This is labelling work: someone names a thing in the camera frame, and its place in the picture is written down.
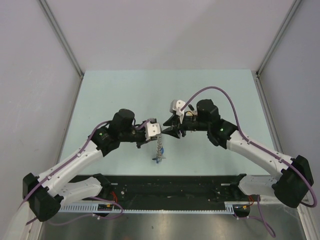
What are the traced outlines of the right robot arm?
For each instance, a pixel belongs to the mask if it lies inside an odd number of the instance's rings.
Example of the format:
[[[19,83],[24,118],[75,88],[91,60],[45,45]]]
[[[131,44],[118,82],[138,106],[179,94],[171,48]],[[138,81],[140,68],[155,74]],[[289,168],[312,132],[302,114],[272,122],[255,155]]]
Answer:
[[[252,161],[269,173],[269,177],[240,174],[230,188],[231,196],[242,201],[248,195],[276,197],[281,203],[297,208],[314,184],[308,160],[298,155],[291,157],[268,149],[251,140],[235,124],[224,120],[219,109],[210,99],[196,104],[196,115],[187,115],[185,102],[173,100],[170,104],[172,116],[163,124],[162,133],[177,139],[188,131],[206,132],[208,140]]]

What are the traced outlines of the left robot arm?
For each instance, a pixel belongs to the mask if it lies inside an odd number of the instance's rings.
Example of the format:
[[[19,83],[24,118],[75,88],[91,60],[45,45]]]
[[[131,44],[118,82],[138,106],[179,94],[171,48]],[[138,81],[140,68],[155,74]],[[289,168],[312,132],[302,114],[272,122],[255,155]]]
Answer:
[[[69,203],[95,197],[105,200],[111,188],[102,174],[76,183],[70,181],[87,166],[119,148],[121,143],[135,143],[141,148],[160,135],[161,126],[155,118],[136,126],[135,114],[120,109],[112,120],[99,123],[69,157],[39,175],[28,173],[22,180],[22,202],[28,203],[36,220],[45,222]]]

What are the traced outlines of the yellow tag key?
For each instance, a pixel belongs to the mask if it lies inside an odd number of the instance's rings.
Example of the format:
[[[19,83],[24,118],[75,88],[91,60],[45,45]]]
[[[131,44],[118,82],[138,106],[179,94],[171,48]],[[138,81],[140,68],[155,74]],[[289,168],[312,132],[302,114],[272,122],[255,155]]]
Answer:
[[[191,117],[191,116],[194,116],[194,114],[193,114],[192,112],[190,112],[190,111],[187,111],[187,112],[185,113],[185,115],[186,115],[186,116],[190,116],[190,117]]]

